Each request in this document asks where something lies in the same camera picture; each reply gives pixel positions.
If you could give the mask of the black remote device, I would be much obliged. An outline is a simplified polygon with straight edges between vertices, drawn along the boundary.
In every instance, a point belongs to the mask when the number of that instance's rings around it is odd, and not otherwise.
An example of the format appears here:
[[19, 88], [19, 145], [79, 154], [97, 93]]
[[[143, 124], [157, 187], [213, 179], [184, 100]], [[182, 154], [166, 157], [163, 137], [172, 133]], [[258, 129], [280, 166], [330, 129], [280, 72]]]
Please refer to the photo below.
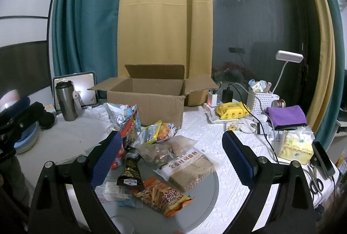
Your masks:
[[310, 160], [311, 167], [320, 168], [325, 179], [333, 178], [335, 169], [321, 143], [319, 141], [313, 141], [312, 149], [313, 156]]

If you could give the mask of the teal curtain left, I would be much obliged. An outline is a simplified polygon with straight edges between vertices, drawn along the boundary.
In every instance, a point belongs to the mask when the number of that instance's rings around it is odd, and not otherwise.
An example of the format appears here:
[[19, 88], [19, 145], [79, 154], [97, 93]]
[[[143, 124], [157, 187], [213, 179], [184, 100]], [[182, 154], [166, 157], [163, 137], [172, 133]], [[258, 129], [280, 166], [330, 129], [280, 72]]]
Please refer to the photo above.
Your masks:
[[97, 82], [118, 74], [119, 0], [53, 0], [55, 75], [93, 71]]

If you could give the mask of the clear plastic packet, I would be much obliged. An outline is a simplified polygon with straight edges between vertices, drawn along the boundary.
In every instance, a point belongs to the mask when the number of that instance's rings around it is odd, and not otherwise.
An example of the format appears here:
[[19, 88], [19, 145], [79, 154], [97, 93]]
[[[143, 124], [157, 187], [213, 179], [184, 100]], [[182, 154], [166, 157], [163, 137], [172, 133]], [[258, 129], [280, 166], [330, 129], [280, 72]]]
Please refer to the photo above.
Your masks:
[[119, 187], [116, 182], [106, 182], [95, 188], [102, 203], [116, 203], [120, 207], [142, 208], [143, 203], [130, 190]]

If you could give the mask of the yellow orange snack bag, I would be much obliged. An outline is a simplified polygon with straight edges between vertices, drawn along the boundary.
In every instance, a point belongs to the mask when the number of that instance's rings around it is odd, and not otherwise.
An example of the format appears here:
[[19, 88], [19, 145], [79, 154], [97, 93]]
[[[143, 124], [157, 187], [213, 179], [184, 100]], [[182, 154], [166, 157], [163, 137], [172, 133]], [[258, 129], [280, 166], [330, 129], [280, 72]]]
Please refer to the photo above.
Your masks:
[[175, 136], [177, 130], [173, 123], [158, 120], [154, 124], [143, 128], [137, 140], [141, 145], [162, 143]]

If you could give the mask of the stainless steel tumbler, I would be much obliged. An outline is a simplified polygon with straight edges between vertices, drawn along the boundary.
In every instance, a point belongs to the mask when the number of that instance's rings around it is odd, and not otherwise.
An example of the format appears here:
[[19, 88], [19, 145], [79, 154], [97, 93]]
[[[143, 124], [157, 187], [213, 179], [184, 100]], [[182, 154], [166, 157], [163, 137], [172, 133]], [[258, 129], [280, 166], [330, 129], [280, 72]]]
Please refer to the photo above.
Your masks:
[[72, 81], [61, 81], [56, 84], [56, 96], [65, 121], [74, 121], [78, 114], [74, 101], [74, 86]]

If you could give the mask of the yellow curtain right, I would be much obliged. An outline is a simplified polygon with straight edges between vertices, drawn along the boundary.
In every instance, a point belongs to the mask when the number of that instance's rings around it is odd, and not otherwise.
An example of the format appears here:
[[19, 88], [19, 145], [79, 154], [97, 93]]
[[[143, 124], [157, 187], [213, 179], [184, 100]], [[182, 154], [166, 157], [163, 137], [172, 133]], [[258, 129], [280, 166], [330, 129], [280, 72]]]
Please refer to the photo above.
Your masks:
[[304, 55], [298, 97], [308, 125], [318, 134], [334, 92], [334, 24], [328, 0], [297, 1]]

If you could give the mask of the clear bag of nuts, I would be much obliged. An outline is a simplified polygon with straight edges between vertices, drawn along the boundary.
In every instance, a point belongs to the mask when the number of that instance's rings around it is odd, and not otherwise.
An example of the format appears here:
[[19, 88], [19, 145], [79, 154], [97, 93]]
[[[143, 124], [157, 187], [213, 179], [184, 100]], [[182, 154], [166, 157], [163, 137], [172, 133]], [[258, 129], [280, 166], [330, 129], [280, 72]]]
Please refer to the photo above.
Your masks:
[[148, 165], [166, 163], [182, 156], [196, 145], [197, 141], [182, 135], [174, 136], [162, 143], [136, 145], [135, 149]]

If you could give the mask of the teal curtain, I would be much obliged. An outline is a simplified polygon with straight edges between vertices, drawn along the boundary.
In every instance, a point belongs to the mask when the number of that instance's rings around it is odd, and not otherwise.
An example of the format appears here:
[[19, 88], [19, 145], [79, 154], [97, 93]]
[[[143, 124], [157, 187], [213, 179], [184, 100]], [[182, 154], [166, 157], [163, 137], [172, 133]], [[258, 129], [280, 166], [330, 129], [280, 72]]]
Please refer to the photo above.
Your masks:
[[119, 0], [53, 0], [55, 75], [93, 71], [97, 82], [118, 74]]
[[319, 68], [308, 121], [316, 140], [328, 149], [344, 89], [345, 45], [338, 0], [315, 0], [315, 4], [320, 30]]

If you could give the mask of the capybara sticker packet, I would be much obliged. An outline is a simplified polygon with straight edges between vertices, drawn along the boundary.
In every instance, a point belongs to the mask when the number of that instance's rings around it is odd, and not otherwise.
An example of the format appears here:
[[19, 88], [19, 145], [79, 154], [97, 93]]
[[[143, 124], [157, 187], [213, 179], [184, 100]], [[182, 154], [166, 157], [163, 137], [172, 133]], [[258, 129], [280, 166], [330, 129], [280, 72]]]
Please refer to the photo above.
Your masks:
[[225, 125], [224, 125], [224, 131], [241, 131], [242, 130], [242, 125], [243, 123], [242, 122], [239, 122], [239, 121], [230, 121], [230, 122], [227, 122]]

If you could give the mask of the tablet in grey case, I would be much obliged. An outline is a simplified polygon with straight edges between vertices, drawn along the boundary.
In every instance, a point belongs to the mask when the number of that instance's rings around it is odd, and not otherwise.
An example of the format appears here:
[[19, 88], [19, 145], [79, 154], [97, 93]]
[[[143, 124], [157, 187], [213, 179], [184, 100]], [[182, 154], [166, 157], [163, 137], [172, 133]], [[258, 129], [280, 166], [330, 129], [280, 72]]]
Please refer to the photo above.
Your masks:
[[61, 109], [56, 96], [55, 87], [58, 82], [62, 81], [71, 81], [73, 83], [74, 90], [79, 93], [81, 107], [94, 106], [98, 104], [98, 94], [96, 91], [89, 90], [95, 86], [96, 82], [95, 73], [93, 71], [63, 75], [52, 79], [54, 106], [58, 112], [61, 112]]

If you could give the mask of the teal curtain right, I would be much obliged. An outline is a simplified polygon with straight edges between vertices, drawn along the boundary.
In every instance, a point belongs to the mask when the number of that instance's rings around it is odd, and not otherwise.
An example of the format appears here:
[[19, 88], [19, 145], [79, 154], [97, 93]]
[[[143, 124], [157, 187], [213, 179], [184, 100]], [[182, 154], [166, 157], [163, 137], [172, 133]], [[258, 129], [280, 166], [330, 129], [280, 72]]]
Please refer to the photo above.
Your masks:
[[316, 140], [328, 149], [344, 89], [345, 45], [338, 0], [315, 0], [315, 4], [320, 30], [319, 68], [308, 121]]

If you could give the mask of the red snack bag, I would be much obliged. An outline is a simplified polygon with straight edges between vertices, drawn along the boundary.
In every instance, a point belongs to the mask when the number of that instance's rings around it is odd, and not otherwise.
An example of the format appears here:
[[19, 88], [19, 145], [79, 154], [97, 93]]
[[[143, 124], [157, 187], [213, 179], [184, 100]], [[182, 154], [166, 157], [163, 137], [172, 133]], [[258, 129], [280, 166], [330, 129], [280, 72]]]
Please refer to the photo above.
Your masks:
[[134, 109], [130, 116], [125, 120], [120, 129], [122, 138], [121, 148], [111, 165], [111, 169], [119, 168], [125, 159], [126, 150], [135, 142], [138, 132], [141, 131], [141, 122], [139, 120], [138, 110]]

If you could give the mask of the black round lid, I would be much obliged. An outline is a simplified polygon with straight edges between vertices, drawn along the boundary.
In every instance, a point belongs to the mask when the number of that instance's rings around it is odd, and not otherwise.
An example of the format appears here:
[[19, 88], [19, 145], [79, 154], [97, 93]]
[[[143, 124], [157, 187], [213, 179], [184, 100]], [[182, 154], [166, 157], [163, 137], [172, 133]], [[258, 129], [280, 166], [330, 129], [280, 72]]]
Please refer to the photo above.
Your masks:
[[44, 112], [39, 118], [38, 123], [42, 129], [50, 129], [54, 126], [55, 116], [51, 112]]

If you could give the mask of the black snack pouch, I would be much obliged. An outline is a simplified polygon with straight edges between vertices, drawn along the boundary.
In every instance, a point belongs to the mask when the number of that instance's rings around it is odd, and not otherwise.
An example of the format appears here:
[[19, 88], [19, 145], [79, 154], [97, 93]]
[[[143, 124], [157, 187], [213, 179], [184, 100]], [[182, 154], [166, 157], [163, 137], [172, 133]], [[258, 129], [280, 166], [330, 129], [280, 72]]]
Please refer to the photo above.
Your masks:
[[138, 168], [140, 159], [141, 156], [135, 148], [130, 148], [127, 150], [125, 155], [124, 172], [117, 178], [116, 184], [118, 186], [135, 189], [138, 191], [142, 191], [144, 189], [144, 183]]

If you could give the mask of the small blue white box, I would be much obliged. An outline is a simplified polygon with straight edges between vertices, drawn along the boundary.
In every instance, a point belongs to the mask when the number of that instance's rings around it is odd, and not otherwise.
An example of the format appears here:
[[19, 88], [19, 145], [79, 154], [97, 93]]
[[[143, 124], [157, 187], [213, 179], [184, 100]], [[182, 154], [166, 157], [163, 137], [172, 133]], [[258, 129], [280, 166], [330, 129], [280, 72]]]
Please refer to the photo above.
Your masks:
[[45, 110], [46, 110], [47, 112], [50, 112], [50, 113], [53, 114], [54, 116], [57, 115], [56, 109], [55, 109], [55, 107], [54, 107], [52, 104], [46, 105], [46, 106], [45, 106]]

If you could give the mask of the white power strip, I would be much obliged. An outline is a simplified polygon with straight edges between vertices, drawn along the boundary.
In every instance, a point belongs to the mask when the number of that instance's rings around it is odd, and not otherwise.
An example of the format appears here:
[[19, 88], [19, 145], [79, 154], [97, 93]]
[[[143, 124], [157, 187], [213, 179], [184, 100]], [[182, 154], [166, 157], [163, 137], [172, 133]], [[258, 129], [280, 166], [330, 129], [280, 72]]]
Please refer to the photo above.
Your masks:
[[203, 104], [203, 110], [212, 124], [224, 124], [229, 122], [228, 119], [221, 119], [220, 116], [215, 112], [215, 107], [211, 107], [207, 103]]

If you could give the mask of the orange fries snack bag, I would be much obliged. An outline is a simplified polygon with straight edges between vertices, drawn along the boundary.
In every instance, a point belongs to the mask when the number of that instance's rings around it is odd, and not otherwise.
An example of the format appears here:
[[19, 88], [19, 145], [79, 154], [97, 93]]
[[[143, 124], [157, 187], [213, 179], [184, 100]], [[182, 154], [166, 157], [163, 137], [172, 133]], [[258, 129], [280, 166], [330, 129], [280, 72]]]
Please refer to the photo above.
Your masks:
[[149, 178], [144, 182], [142, 191], [132, 189], [131, 192], [143, 203], [168, 218], [193, 202], [193, 198], [184, 195], [179, 190], [155, 177]]

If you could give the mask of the white charger red light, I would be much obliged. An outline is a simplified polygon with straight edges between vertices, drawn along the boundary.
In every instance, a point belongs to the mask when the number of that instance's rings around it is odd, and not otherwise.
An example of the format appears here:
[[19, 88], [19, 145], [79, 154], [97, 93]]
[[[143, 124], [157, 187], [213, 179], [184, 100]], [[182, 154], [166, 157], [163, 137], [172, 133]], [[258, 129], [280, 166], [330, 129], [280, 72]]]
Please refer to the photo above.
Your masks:
[[216, 107], [218, 100], [218, 94], [217, 90], [212, 90], [211, 92], [208, 92], [208, 105], [211, 107]]

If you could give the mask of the grey round mat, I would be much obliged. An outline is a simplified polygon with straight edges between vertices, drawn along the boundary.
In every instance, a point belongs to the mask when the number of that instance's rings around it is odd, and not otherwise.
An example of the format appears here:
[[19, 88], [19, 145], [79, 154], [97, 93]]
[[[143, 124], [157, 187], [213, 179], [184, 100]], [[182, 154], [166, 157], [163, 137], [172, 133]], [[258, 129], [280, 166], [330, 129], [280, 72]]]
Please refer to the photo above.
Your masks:
[[177, 230], [189, 233], [197, 229], [212, 212], [218, 192], [218, 176], [214, 172], [188, 192], [193, 198], [192, 203], [171, 218], [145, 204], [140, 208], [132, 208], [119, 206], [117, 202], [107, 202], [103, 206], [110, 217], [121, 216], [130, 221], [136, 233], [173, 233]]

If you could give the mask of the white lattice basket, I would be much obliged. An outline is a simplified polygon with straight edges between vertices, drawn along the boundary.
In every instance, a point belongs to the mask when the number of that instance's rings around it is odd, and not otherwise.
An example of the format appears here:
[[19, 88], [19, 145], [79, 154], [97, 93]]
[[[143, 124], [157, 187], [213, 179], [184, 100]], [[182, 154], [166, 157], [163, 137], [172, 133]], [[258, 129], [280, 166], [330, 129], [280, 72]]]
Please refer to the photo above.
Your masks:
[[277, 94], [254, 92], [249, 88], [246, 105], [253, 115], [260, 115], [264, 109], [271, 107], [273, 101], [277, 100], [279, 100]]

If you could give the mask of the stack of blue plates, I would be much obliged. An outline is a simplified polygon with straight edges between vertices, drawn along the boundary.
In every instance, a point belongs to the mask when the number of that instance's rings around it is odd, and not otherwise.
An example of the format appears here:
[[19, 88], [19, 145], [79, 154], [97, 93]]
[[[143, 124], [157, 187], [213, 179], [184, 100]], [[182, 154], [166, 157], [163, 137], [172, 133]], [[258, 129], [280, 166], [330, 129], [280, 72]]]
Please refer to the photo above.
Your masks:
[[27, 130], [22, 133], [22, 137], [15, 143], [15, 149], [18, 154], [23, 154], [32, 148], [36, 143], [39, 135], [38, 122], [32, 124]]

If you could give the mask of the open cardboard box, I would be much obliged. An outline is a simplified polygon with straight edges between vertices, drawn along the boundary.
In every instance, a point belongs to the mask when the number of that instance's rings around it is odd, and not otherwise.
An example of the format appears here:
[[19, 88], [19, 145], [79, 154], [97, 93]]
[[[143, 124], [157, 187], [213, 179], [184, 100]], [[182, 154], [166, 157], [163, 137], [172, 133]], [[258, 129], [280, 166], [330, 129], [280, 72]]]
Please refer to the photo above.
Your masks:
[[185, 79], [180, 64], [126, 64], [125, 68], [127, 77], [109, 78], [90, 90], [105, 91], [109, 103], [136, 105], [143, 126], [161, 120], [181, 128], [186, 97], [218, 87], [208, 75]]

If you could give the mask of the black power adapter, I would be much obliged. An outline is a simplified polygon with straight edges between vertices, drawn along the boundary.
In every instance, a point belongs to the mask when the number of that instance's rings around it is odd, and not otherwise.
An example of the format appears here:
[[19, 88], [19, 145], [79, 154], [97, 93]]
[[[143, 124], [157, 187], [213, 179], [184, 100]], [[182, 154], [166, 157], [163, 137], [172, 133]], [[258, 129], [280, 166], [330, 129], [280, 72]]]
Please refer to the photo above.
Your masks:
[[223, 104], [226, 104], [228, 102], [232, 102], [234, 97], [234, 92], [233, 90], [230, 89], [230, 87], [227, 87], [226, 89], [224, 89], [222, 91], [222, 98], [221, 98], [221, 102]]

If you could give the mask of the brown bread package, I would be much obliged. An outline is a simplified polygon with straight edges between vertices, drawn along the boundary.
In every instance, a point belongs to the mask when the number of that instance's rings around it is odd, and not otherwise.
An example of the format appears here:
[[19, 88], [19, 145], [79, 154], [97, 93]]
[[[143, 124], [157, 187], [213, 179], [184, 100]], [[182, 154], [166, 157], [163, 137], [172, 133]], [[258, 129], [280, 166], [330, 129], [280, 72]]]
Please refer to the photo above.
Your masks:
[[155, 173], [182, 192], [188, 192], [215, 172], [216, 165], [199, 149], [192, 148], [160, 165]]

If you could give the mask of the yellow tissue box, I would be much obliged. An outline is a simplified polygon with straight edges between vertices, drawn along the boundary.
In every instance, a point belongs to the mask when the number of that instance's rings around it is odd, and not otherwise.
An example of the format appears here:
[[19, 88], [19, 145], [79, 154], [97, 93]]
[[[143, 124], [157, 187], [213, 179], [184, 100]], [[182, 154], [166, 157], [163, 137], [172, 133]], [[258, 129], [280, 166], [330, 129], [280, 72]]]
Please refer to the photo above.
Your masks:
[[307, 165], [313, 156], [312, 143], [314, 140], [315, 136], [308, 126], [284, 131], [279, 144], [278, 156]]

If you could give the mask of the silver blue chip bag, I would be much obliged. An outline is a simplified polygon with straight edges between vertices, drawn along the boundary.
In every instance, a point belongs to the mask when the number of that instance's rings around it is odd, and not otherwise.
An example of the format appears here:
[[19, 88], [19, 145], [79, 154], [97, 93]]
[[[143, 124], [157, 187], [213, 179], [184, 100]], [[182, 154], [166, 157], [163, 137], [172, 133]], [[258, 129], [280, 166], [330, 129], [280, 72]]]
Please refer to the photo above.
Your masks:
[[137, 105], [113, 104], [105, 102], [103, 104], [108, 113], [113, 127], [118, 131], [124, 125], [124, 122], [130, 118], [132, 113], [137, 109]]

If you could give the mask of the black scissors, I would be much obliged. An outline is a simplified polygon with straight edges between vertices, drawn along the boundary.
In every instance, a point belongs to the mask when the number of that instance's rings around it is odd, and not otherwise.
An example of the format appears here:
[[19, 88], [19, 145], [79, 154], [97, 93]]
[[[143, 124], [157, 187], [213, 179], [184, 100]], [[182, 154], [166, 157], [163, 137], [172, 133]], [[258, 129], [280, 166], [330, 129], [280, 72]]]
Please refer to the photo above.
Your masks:
[[316, 168], [308, 166], [308, 172], [311, 177], [309, 188], [313, 195], [317, 195], [324, 190], [323, 182], [316, 175]]

